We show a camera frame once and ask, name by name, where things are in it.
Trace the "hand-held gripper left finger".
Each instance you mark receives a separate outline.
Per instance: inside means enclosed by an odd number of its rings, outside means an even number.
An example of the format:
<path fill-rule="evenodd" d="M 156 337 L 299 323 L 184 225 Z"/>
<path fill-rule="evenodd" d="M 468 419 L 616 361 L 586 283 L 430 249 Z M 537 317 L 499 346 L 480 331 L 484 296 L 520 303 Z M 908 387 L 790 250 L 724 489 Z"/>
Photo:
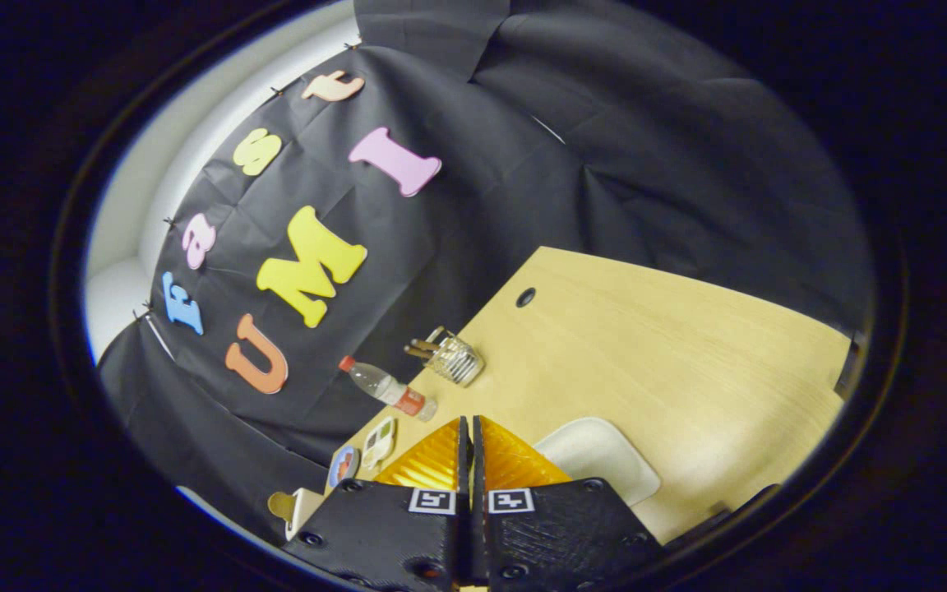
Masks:
<path fill-rule="evenodd" d="M 451 420 L 399 461 L 444 483 L 342 480 L 284 551 L 369 590 L 459 591 L 469 532 L 469 423 Z"/>

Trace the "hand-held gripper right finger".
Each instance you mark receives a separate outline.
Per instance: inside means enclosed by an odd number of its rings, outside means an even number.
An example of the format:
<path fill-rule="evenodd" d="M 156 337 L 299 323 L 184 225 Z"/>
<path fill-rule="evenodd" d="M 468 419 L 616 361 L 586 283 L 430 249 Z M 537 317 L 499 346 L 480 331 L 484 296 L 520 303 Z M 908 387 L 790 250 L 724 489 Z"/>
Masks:
<path fill-rule="evenodd" d="M 475 585 L 595 591 L 662 555 L 606 479 L 569 479 L 497 421 L 474 417 Z"/>

